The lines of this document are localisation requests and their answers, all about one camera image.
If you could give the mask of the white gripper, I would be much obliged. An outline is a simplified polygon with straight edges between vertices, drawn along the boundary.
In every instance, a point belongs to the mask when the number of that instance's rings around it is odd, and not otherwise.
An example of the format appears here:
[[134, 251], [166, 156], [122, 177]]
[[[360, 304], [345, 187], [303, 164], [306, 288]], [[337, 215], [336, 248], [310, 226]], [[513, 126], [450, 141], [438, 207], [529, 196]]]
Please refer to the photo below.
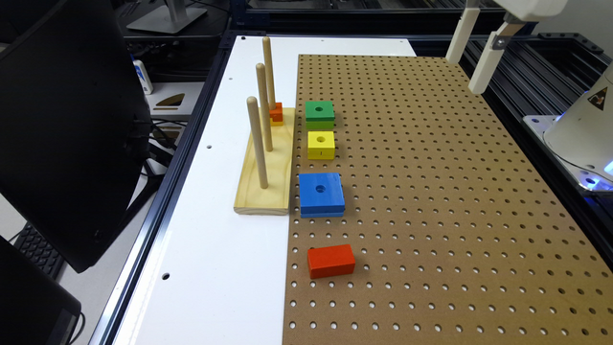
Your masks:
[[[494, 2], [525, 22], [539, 22], [555, 17], [563, 11], [567, 4], [567, 0], [494, 0]], [[480, 0], [466, 0], [465, 9], [445, 55], [449, 63], [456, 64], [460, 61], [480, 13], [479, 6]], [[506, 46], [523, 27], [523, 22], [504, 22], [497, 31], [489, 35], [483, 53], [468, 83], [468, 89], [473, 94], [485, 92], [502, 55], [505, 53]]]

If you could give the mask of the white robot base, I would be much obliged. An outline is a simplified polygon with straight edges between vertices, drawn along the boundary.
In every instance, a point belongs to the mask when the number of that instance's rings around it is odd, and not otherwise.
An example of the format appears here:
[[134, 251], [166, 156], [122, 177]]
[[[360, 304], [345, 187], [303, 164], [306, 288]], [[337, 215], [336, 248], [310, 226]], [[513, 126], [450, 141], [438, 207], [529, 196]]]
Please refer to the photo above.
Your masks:
[[612, 190], [612, 68], [560, 115], [523, 118], [536, 138], [589, 192]]

